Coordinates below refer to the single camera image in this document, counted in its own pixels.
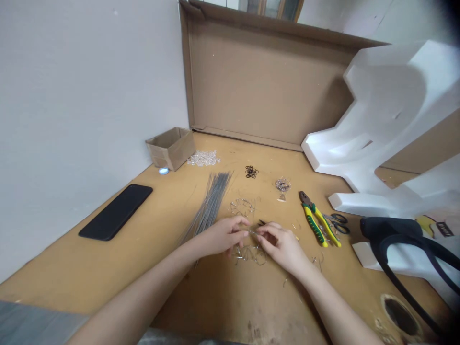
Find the smartphone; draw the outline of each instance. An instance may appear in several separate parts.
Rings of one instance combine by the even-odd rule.
[[[78,234],[95,240],[111,240],[152,191],[151,187],[130,184]]]

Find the person's left hand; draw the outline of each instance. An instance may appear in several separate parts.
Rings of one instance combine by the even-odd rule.
[[[239,224],[250,226],[250,222],[245,217],[234,216],[219,220],[196,236],[194,240],[200,242],[202,256],[225,252],[230,257],[234,245],[239,244],[242,248],[243,239],[248,237],[249,232],[240,231]]]

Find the black bag strap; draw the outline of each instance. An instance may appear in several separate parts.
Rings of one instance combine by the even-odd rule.
[[[446,248],[441,246],[439,243],[429,240],[424,237],[410,236],[407,234],[395,233],[389,236],[382,236],[377,241],[370,242],[372,252],[374,253],[378,263],[382,267],[385,274],[401,292],[403,297],[409,302],[414,310],[420,315],[420,317],[428,324],[428,326],[438,335],[444,335],[442,329],[438,324],[430,317],[430,315],[420,306],[405,286],[400,282],[397,276],[393,273],[391,268],[388,266],[387,250],[392,244],[402,243],[411,244],[422,249],[428,256],[434,269],[439,273],[441,278],[453,289],[457,294],[460,295],[460,288],[447,276],[442,267],[436,260],[436,257],[451,265],[455,269],[460,271],[460,259],[448,251]]]

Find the flattened cardboard box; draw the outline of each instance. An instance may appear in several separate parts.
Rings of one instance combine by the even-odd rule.
[[[195,141],[191,130],[174,127],[163,134],[145,141],[153,164],[176,171],[195,153]]]
[[[312,26],[179,0],[190,126],[302,151],[353,102],[343,73],[386,45]]]

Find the wooden table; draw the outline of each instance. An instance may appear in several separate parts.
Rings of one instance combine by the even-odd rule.
[[[298,191],[303,190],[324,213],[332,213],[327,197],[351,189],[336,176],[315,173],[303,153],[195,133],[199,150],[217,150],[221,162],[214,166],[184,164],[178,171],[160,176],[150,166],[133,182],[153,187],[153,193],[109,242],[89,240],[77,234],[107,203],[50,245],[16,274],[0,285],[0,299],[55,310],[90,314],[147,271],[176,246],[204,197],[211,172],[234,171],[218,218],[231,216],[228,207],[236,198],[253,201],[249,216],[279,222],[297,230],[309,257],[322,257],[322,273],[372,328],[381,323],[385,333],[401,342],[381,303],[382,294],[399,297],[382,272],[364,269],[350,243],[363,240],[360,217],[347,215],[350,236],[341,235],[342,248],[321,248],[307,224]],[[256,179],[245,177],[245,166],[259,170]],[[291,180],[286,202],[278,201],[274,187],[280,177]],[[272,260],[228,260],[216,255],[200,260],[172,293],[153,327],[186,334],[199,334],[250,344],[326,344],[329,342],[308,294],[288,280]],[[415,298],[440,324],[449,309],[424,280],[401,276]],[[433,333],[409,307],[427,341]]]

